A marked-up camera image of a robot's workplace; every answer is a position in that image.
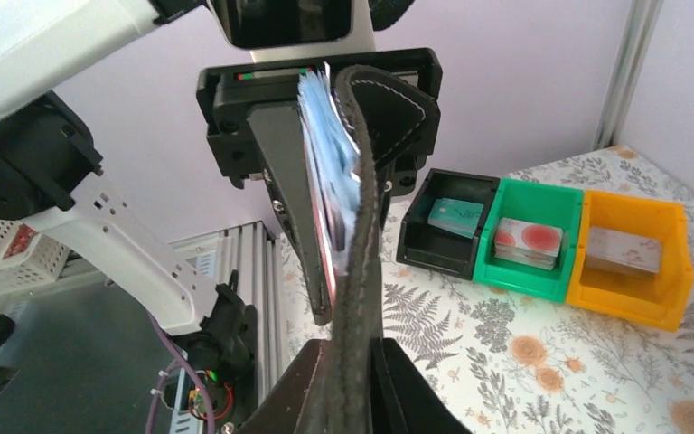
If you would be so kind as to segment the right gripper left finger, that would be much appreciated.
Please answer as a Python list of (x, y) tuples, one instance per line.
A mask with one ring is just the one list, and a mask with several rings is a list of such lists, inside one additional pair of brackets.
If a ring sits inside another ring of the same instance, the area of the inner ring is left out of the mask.
[(326, 376), (330, 355), (329, 340), (307, 341), (238, 433), (327, 433)]

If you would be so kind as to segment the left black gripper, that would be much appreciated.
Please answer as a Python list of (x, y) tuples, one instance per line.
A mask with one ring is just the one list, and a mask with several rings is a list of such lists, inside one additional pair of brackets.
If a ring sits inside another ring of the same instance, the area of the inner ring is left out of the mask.
[(354, 169), (365, 171), (369, 157), (377, 167), (388, 164), (393, 195), (412, 193), (434, 151), (440, 119), (443, 69), (429, 48), (212, 67), (201, 72), (196, 90), (221, 173), (241, 189), (262, 171), (278, 222), (301, 262), (319, 326), (331, 322), (332, 307), (293, 102), (300, 75), (325, 65), (332, 73), (350, 66), (346, 129), (358, 153)]

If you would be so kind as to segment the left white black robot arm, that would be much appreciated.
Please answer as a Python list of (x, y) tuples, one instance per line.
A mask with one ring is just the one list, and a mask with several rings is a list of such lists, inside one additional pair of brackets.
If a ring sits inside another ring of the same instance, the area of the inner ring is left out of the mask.
[(406, 1), (0, 1), (0, 219), (75, 250), (198, 368), (234, 378), (249, 351), (231, 297), (131, 213), (89, 128), (55, 92), (199, 8), (253, 58), (198, 77), (211, 152), (237, 187), (265, 178), (320, 326), (342, 278), (367, 274), (390, 198), (411, 191), (432, 152), (442, 69), (428, 48), (375, 50), (373, 34)]

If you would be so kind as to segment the black card holder wallet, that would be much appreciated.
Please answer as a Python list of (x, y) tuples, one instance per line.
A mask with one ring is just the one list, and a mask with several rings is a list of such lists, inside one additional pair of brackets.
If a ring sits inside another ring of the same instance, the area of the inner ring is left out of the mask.
[(307, 72), (297, 104), (305, 143), (316, 237), (331, 299), (326, 376), (327, 433), (370, 430), (370, 345), (380, 333), (380, 226), (385, 185), (346, 129), (346, 69)]

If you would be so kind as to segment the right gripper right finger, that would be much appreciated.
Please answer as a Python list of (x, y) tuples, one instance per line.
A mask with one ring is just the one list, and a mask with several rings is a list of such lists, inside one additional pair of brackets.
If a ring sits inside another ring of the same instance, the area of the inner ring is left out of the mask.
[(468, 434), (391, 338), (370, 345), (372, 433)]

